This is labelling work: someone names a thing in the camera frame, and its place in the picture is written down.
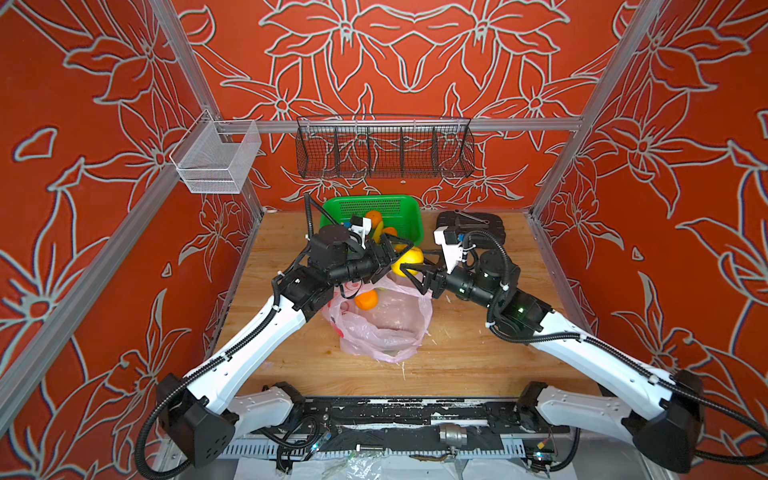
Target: wooden tabletop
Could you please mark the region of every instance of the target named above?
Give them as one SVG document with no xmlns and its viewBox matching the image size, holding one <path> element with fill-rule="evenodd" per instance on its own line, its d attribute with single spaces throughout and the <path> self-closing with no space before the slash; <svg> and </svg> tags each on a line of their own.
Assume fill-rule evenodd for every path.
<svg viewBox="0 0 768 480">
<path fill-rule="evenodd" d="M 522 214 L 500 214 L 507 231 L 505 248 L 521 267 L 519 287 L 563 311 Z M 422 248 L 435 248 L 437 213 L 424 212 Z M 270 280 L 285 270 L 306 245 L 303 213 L 267 214 L 237 287 L 219 346 L 228 342 L 269 299 Z M 392 365 L 368 356 L 351 356 L 318 313 L 283 342 L 248 379 L 240 395 L 263 385 L 288 382 L 305 396 L 519 396 L 536 380 L 574 392 L 597 394 L 597 384 L 560 360 L 530 346 L 512 345 L 485 328 L 486 310 L 444 293 L 433 300 L 434 313 L 419 351 Z"/>
</svg>

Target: pink plastic bag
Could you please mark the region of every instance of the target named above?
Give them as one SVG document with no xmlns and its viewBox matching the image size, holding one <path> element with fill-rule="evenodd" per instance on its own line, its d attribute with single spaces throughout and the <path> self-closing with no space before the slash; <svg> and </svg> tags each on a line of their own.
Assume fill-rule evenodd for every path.
<svg viewBox="0 0 768 480">
<path fill-rule="evenodd" d="M 344 294 L 352 296 L 359 283 L 347 283 Z M 365 283 L 357 292 L 376 289 L 379 304 L 362 310 L 354 299 L 345 299 L 338 289 L 323 307 L 323 316 L 341 337 L 341 350 L 367 355 L 383 362 L 398 363 L 414 356 L 432 319 L 432 298 L 412 286 L 399 285 L 388 277 Z"/>
</svg>

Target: white mesh basket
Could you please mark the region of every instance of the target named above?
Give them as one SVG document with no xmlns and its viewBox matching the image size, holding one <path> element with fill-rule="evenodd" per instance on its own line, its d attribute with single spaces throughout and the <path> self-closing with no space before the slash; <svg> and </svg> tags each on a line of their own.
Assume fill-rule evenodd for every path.
<svg viewBox="0 0 768 480">
<path fill-rule="evenodd" d="M 259 153 L 261 136 L 255 121 L 240 143 L 219 132 L 222 123 L 204 112 L 170 155 L 193 194 L 238 194 Z"/>
</svg>

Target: red wall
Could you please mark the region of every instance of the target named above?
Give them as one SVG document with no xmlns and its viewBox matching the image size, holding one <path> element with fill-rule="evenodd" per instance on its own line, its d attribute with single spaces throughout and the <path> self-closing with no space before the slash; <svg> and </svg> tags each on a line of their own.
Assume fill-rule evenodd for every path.
<svg viewBox="0 0 768 480">
<path fill-rule="evenodd" d="M 542 223 L 599 335 L 766 424 L 768 8 L 669 2 Z M 700 448 L 754 453 L 707 411 Z M 693 478 L 759 478 L 720 464 Z"/>
<path fill-rule="evenodd" d="M 0 12 L 2 373 L 200 111 L 146 2 Z M 135 477 L 154 386 L 203 359 L 252 225 L 241 195 L 178 184 L 0 439 L 0 476 Z"/>
<path fill-rule="evenodd" d="M 636 2 L 174 4 L 224 117 L 292 120 L 371 111 L 578 116 Z M 472 177 L 405 183 L 303 180 L 293 138 L 264 137 L 251 181 L 277 209 L 300 209 L 306 191 L 319 200 L 408 193 L 424 207 L 510 209 L 531 205 L 568 134 L 480 134 Z"/>
</svg>

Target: wrench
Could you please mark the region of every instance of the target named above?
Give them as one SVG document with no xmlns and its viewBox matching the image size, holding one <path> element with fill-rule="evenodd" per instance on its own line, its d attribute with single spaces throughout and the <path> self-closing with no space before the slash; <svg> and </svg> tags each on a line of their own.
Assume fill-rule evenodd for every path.
<svg viewBox="0 0 768 480">
<path fill-rule="evenodd" d="M 491 222 L 489 222 L 488 220 L 483 220 L 482 218 L 473 217 L 473 216 L 472 216 L 472 215 L 470 215 L 470 214 L 467 214 L 467 213 L 465 213 L 465 212 L 462 212 L 462 211 L 461 211 L 461 210 L 459 210 L 458 208 L 457 208 L 456 210 L 454 210 L 454 211 L 453 211 L 453 213 L 454 213 L 454 214 L 457 214 L 457 215 L 461 215 L 462 217 L 467 217 L 467 218 L 468 218 L 468 219 L 470 219 L 470 220 L 474 220 L 474 221 L 477 221 L 477 222 L 480 222 L 480 223 L 485 223 L 486 225 L 488 225 L 489 223 L 491 223 Z"/>
</svg>

